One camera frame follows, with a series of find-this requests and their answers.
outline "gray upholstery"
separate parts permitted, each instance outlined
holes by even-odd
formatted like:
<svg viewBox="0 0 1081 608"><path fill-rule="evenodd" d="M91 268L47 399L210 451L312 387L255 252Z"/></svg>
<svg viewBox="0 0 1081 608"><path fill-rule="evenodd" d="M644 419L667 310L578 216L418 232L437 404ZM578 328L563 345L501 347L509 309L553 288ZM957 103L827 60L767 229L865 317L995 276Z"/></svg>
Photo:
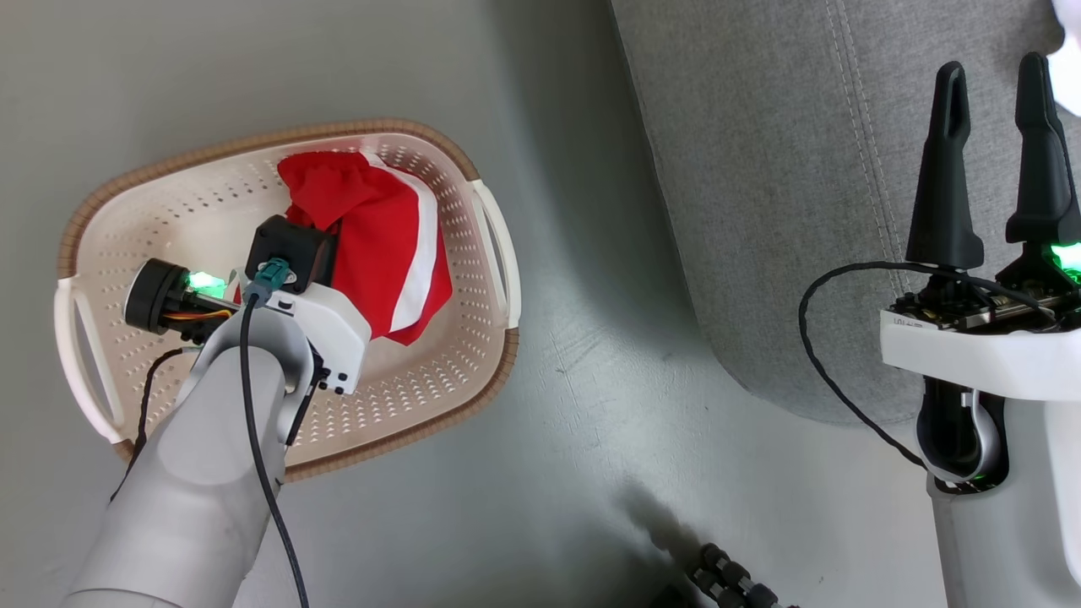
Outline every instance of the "gray upholstery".
<svg viewBox="0 0 1081 608"><path fill-rule="evenodd" d="M970 196L990 276L1016 201L1017 64L1055 51L1047 0L613 0L702 327L750 392L800 415L855 419L799 342L799 298L842 264L902 260L937 68L961 61ZM1081 158L1081 119L1062 113ZM1081 167L1075 162L1075 171ZM917 276L850 275L812 302L827 369L880 421L919 404L881 364L878 310Z"/></svg>

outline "cable connector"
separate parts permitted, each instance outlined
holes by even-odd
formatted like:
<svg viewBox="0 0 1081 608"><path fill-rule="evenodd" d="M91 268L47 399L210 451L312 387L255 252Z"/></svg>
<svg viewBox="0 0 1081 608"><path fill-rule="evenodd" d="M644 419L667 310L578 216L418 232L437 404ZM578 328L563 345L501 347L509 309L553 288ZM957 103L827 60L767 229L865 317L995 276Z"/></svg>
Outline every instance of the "cable connector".
<svg viewBox="0 0 1081 608"><path fill-rule="evenodd" d="M290 277L296 280L295 275L289 269L289 262L281 257L271 257L266 264L261 265L255 278L244 288L244 302L250 302L255 308L266 306L270 302L270 294L289 282Z"/></svg>

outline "basket handle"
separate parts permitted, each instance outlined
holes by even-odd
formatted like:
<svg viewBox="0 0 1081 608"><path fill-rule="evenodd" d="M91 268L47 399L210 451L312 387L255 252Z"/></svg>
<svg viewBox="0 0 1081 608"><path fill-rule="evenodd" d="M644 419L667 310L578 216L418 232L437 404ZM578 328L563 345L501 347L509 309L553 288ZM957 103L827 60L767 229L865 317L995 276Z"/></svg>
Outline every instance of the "basket handle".
<svg viewBox="0 0 1081 608"><path fill-rule="evenodd" d="M495 236L496 254L499 256L499 265L503 267L503 300L506 301L507 329L517 329L518 319L522 316L522 278L518 273L518 256L515 255L515 244L510 240L510 230L507 229L507 222L503 219L503 212L492 196L492 190L484 185L481 180L472 182L473 191L480 199L480 207L484 212L484 219ZM499 274L499 268L494 264L492 272Z"/></svg>
<svg viewBox="0 0 1081 608"><path fill-rule="evenodd" d="M90 315L90 301L74 285L74 278L61 279L56 288L56 295L53 298L56 351L59 353L61 366L64 368L64 374L71 386L71 393L75 395L76 402L79 404L79 409L82 410L94 431L97 431L110 442L117 444L123 440L117 429L117 426L123 421L123 413L119 408L120 399L117 396L116 386L112 384L112 376L108 373L108 367L105 365L97 331L93 325L83 321ZM86 361L83 360L83 352L88 347L93 358L94 371L101 379L101 392L104 393L104 397L108 401L107 406L98 402L98 397L92 388L94 383L90 380Z"/></svg>

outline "red fabric with white stripe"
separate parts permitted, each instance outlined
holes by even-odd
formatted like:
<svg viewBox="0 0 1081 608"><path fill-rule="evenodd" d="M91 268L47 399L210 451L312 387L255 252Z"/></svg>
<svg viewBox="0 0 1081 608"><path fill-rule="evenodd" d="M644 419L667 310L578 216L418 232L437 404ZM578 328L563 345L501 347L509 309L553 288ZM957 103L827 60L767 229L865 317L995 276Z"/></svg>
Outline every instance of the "red fabric with white stripe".
<svg viewBox="0 0 1081 608"><path fill-rule="evenodd" d="M337 233L333 287L372 326L372 338L416 341L452 293L431 188L352 153L291 156L278 173L293 201L285 216Z"/></svg>

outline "basket rim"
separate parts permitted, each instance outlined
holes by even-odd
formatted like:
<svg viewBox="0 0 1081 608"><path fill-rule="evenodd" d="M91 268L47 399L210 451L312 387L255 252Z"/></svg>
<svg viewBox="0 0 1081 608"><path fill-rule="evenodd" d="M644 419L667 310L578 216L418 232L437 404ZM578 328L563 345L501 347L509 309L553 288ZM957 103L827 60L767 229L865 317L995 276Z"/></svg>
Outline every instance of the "basket rim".
<svg viewBox="0 0 1081 608"><path fill-rule="evenodd" d="M59 253L56 261L56 272L61 280L71 278L78 274L77 259L79 244L82 236L97 212L110 200L120 194L150 181L171 175L185 169L190 169L199 164L204 164L215 160L221 160L230 156L257 151L261 149L276 147L284 144L295 144L318 140L328 140L348 135L366 135L397 133L412 135L424 140L436 146L445 154L457 168L466 181L475 182L480 180L480 174L476 166L466 156L465 151L449 137L435 129L412 120L381 118L372 120L359 120L349 122L334 122L325 124L315 124L278 131L266 135L255 135L225 142L215 146L192 150L186 154L174 156L161 162L149 164L134 171L130 171L115 180L104 184L76 209L68 221L61 239ZM453 426L488 407L496 394L510 378L510 371L518 357L518 328L506 330L503 343L503 355L496 366L495 373L488 384L481 388L472 399L465 404L444 412L438 417L426 420L404 431L388 435L374 441L357 446L355 448L330 454L317 460L293 464L285 470L285 481L297 481L330 473L339 468L345 468L362 461L385 454L398 448L405 447L418 441L435 433ZM134 451L134 444L130 439L124 439L112 445L116 452L130 461Z"/></svg>

